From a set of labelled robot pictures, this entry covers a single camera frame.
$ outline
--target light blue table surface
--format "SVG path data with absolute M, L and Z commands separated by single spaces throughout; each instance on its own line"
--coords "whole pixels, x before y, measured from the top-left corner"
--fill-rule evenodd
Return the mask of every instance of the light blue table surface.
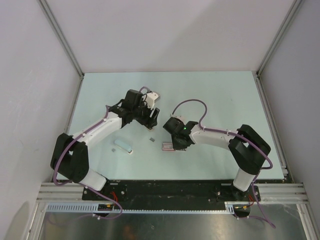
M 232 154 L 211 145 L 191 145 L 187 151 L 162 151 L 171 136 L 163 129 L 175 106 L 187 99 L 200 99 L 208 106 L 203 125 L 237 129 L 252 126 L 271 146 L 273 169 L 259 179 L 283 179 L 275 145 L 262 103 L 250 71 L 124 72 L 86 73 L 75 107 L 69 134 L 79 132 L 101 118 L 105 105 L 124 98 L 129 89 L 147 86 L 160 93 L 158 125 L 148 131 L 136 121 L 112 133 L 89 152 L 90 167 L 108 179 L 126 180 L 219 180 L 233 179 L 238 165 Z M 177 115 L 198 121 L 204 107 L 198 102 L 182 105 Z M 114 145 L 115 139 L 131 145 L 127 154 Z

